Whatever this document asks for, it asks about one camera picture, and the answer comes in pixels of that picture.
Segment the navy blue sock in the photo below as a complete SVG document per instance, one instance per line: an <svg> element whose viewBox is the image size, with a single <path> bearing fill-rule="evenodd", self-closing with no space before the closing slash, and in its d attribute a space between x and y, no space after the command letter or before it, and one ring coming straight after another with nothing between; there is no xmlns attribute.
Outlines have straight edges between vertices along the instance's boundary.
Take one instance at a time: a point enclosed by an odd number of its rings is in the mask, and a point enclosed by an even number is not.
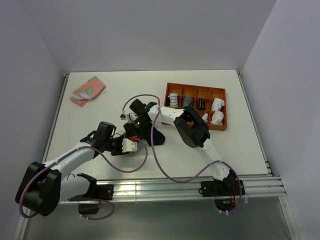
<svg viewBox="0 0 320 240"><path fill-rule="evenodd" d="M148 145L151 147L152 142L151 142L151 128L152 128L152 123L148 122L144 128L144 139L147 141ZM165 136L158 131L155 127L153 128L153 145L154 146L161 146L165 142Z"/></svg>

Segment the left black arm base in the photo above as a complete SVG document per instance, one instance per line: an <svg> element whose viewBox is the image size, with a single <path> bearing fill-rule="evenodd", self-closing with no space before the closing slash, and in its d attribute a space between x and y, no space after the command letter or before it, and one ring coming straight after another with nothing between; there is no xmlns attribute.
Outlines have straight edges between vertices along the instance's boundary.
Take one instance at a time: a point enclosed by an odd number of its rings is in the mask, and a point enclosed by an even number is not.
<svg viewBox="0 0 320 240"><path fill-rule="evenodd" d="M98 184L93 186L87 193L83 195L76 195L68 199L69 202L85 202L93 201L96 203L79 203L78 204L78 213L82 218L97 221L103 220L110 217L115 211L115 205L111 202L114 194L114 185L113 184ZM99 210L102 207L102 204L107 204L111 206L110 212L105 216L94 217L98 214Z"/></svg>

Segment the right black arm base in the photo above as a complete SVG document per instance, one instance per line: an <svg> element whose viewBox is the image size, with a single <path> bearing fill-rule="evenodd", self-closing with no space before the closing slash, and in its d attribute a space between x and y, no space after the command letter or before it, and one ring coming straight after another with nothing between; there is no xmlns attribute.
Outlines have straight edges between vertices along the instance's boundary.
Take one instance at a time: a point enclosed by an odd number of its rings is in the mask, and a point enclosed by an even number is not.
<svg viewBox="0 0 320 240"><path fill-rule="evenodd" d="M237 206L237 197L245 195L243 181L240 185L237 180L227 184L218 180L202 181L198 193L204 198L219 198L214 200L214 204L219 211L229 212Z"/></svg>

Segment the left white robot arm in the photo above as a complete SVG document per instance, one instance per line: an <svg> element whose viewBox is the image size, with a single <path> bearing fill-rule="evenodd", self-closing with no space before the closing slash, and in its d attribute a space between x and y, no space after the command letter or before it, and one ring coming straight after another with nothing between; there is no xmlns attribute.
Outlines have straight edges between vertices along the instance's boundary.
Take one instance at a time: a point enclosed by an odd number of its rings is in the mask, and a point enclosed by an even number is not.
<svg viewBox="0 0 320 240"><path fill-rule="evenodd" d="M113 156L126 154L126 137L115 136L116 127L109 122L99 123L97 130L82 138L61 156L39 163L31 163L23 176L15 196L22 217L50 215L64 201L109 201L113 193L98 186L97 179L79 173L68 176L81 165L109 152Z"/></svg>

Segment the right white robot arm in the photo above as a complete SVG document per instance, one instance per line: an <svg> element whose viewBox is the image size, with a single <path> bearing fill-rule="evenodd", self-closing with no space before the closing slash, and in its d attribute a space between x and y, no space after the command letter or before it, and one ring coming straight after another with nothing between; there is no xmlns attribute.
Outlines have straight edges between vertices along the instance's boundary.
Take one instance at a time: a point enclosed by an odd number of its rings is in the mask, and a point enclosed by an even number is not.
<svg viewBox="0 0 320 240"><path fill-rule="evenodd" d="M123 125L128 137L143 137L149 139L154 160L163 175L179 184L189 183L199 177L206 169L210 169L213 180L216 182L216 189L222 195L229 194L234 184L241 185L238 175L233 168L222 161L222 156L216 150L209 126L190 106L176 109L161 106L156 102L148 104L135 99L129 108L137 115L134 121ZM195 176L187 180L178 180L170 177L161 167L155 151L155 123L159 121L167 125L175 126L182 141L190 148L197 150L207 165Z"/></svg>

